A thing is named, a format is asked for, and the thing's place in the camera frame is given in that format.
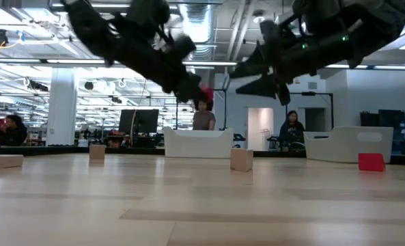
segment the person sitting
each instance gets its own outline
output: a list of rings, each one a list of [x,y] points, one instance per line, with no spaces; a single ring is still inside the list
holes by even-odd
[[[304,141],[304,126],[298,121],[298,114],[295,110],[288,113],[287,119],[279,131],[280,147],[288,151],[292,142]]]
[[[213,110],[213,101],[195,100],[195,108],[197,111],[193,115],[193,130],[213,131],[216,124],[216,117],[211,112]]]
[[[125,135],[125,137],[123,138],[122,143],[120,144],[120,147],[121,148],[129,148],[129,144],[130,144],[129,135]]]
[[[27,128],[18,115],[8,115],[0,129],[0,145],[21,146],[26,140]]]

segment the computer monitor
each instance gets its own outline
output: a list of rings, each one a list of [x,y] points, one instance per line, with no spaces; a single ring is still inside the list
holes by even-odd
[[[135,113],[133,133],[156,133],[158,126],[158,109],[152,110],[122,110],[120,115],[119,132],[130,133],[132,117]]]
[[[378,110],[380,126],[393,127],[394,130],[405,130],[405,112],[402,110]]]

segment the door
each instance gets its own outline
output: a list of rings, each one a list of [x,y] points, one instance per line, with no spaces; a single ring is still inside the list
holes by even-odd
[[[267,151],[267,138],[273,134],[274,117],[271,108],[248,108],[248,149]]]
[[[324,108],[305,109],[304,127],[309,132],[325,132],[326,120]]]

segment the person standing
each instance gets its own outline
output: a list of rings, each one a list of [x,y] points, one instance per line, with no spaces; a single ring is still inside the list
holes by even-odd
[[[213,131],[216,124],[216,117],[211,112],[213,110],[213,101],[195,101],[195,108],[197,111],[193,115],[193,130]]]

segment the floor plank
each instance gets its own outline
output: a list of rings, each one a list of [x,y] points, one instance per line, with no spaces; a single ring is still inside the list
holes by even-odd
[[[405,167],[109,154],[0,169],[0,246],[402,245]]]

